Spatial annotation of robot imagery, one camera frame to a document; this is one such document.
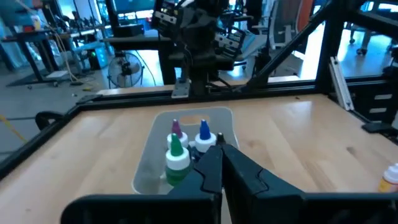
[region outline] floor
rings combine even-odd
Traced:
[[[322,35],[323,26],[319,26],[309,37],[308,43],[310,44],[307,46],[307,54],[294,53],[277,69],[275,75],[286,76],[296,74],[302,80],[314,79],[317,73]],[[347,77],[380,75],[382,69],[388,65],[391,59],[390,54],[386,52],[390,38],[384,36],[373,37],[369,45],[369,52],[365,57],[356,55],[356,49],[360,46],[363,33],[355,33],[354,38],[357,41],[350,45],[348,42],[349,31],[344,30],[338,54],[344,75]],[[142,86],[163,85],[157,52],[153,50],[141,50],[139,51],[139,55],[146,63]],[[242,67],[236,67],[233,71],[221,72],[220,74],[226,81],[237,80],[250,77],[252,71],[250,68],[251,66],[249,65],[245,70]],[[29,67],[10,73],[4,65],[0,64],[0,114],[10,119],[11,124],[26,139],[32,138],[39,132],[34,120],[31,119],[38,112],[57,111],[64,113],[81,97],[108,88],[108,81],[106,79],[108,67],[101,71],[96,71],[86,78],[82,78],[84,82],[90,84],[85,86],[70,86],[69,82],[63,82],[57,88],[48,84],[32,85],[32,89],[28,89],[26,86],[5,87],[8,83],[31,73],[32,71]],[[82,91],[84,87],[91,87],[93,91]],[[2,122],[0,122],[0,141],[2,142],[0,161],[23,145],[23,142],[15,134],[10,132]]]

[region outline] white bottle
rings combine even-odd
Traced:
[[[398,164],[388,167],[379,185],[379,192],[393,193],[396,191],[398,191]]]

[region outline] metal bracket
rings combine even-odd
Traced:
[[[346,111],[354,110],[354,104],[351,99],[341,65],[336,57],[330,57],[329,69],[339,105]]]
[[[76,105],[82,105],[85,103],[88,103],[90,101],[93,101],[95,99],[101,98],[102,94],[97,94],[97,95],[87,95],[81,98],[79,101],[76,102]]]
[[[174,90],[172,93],[172,98],[173,99],[179,99],[179,98],[188,98],[189,97],[189,91],[190,91],[190,80],[185,79],[182,80],[181,78],[177,79],[174,85]]]

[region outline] black metal frame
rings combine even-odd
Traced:
[[[397,30],[398,25],[394,21],[381,19],[370,16],[357,9],[366,0],[331,0],[328,4],[315,14],[306,28],[297,35],[289,45],[287,45],[276,58],[263,68],[256,78],[250,80],[246,85],[234,86],[235,90],[230,92],[225,89],[217,90],[206,96],[190,96],[189,98],[173,99],[171,98],[171,91],[157,91],[149,93],[131,93],[122,95],[93,95],[82,98],[76,106],[65,113],[62,117],[57,116],[57,120],[47,127],[42,127],[43,130],[31,139],[27,144],[23,145],[19,150],[0,164],[0,180],[11,173],[19,164],[24,162],[31,154],[44,145],[52,136],[67,125],[76,115],[81,111],[89,110],[108,110],[114,108],[131,108],[142,106],[156,106],[156,105],[174,105],[184,103],[199,103],[209,101],[224,101],[224,100],[242,100],[248,98],[263,98],[271,96],[286,96],[286,95],[306,95],[325,93],[329,94],[332,90],[332,81],[328,69],[330,57],[337,56],[338,47],[340,45],[341,33],[343,31],[343,24],[346,19],[350,21],[357,21],[358,24],[363,24],[361,21],[372,21],[374,24],[363,24],[365,27],[374,27],[374,30],[391,35],[398,36],[398,33],[393,34],[389,28],[394,27]],[[115,19],[118,21],[116,14],[109,14],[109,19],[114,28]],[[303,41],[309,34],[316,29],[316,27],[326,20],[325,34],[323,38],[321,55],[317,73],[317,79],[313,81],[302,82],[283,82],[283,83],[268,83],[268,74],[271,73],[280,63],[284,61],[290,53],[296,49],[298,44]],[[359,91],[358,86],[368,86],[372,88],[374,85],[383,85],[388,81],[383,77],[360,77],[348,78],[347,83],[350,90]],[[367,118],[354,112],[364,122],[368,122]]]

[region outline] blue bottle cap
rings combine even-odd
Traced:
[[[210,128],[207,125],[207,122],[203,119],[200,123],[200,139],[208,140],[211,138]]]

